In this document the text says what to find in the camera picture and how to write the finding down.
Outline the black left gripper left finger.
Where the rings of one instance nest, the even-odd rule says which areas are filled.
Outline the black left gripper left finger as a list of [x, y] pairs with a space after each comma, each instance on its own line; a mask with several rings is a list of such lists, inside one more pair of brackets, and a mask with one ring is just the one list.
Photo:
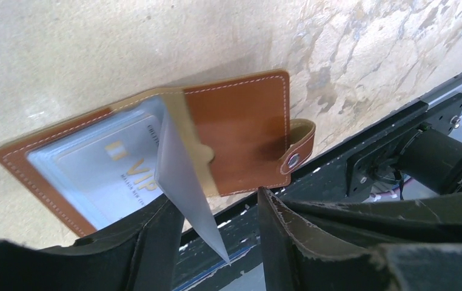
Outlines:
[[183, 221], [160, 196], [68, 247], [0, 239], [0, 290], [170, 290]]

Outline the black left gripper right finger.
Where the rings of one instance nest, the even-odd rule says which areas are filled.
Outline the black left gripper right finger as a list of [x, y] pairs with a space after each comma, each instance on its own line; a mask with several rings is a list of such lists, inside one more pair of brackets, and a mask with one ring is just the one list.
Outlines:
[[267, 290], [462, 290], [462, 192], [361, 204], [258, 190]]

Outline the silver VIP card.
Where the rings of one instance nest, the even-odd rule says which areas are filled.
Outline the silver VIP card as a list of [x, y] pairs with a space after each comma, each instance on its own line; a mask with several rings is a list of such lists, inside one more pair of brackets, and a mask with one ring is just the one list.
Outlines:
[[152, 115], [129, 121], [55, 158], [68, 192], [97, 230], [162, 194], [154, 179], [161, 123]]

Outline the brown leather card holder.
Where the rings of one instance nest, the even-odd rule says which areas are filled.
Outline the brown leather card holder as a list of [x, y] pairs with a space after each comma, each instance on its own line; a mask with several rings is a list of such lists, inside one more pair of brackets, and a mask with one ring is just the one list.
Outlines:
[[0, 146], [0, 164], [79, 236], [98, 231], [55, 158], [145, 115], [158, 118], [154, 179], [198, 229], [207, 198], [282, 187], [312, 154], [316, 124], [290, 117], [290, 80], [271, 70], [146, 90]]

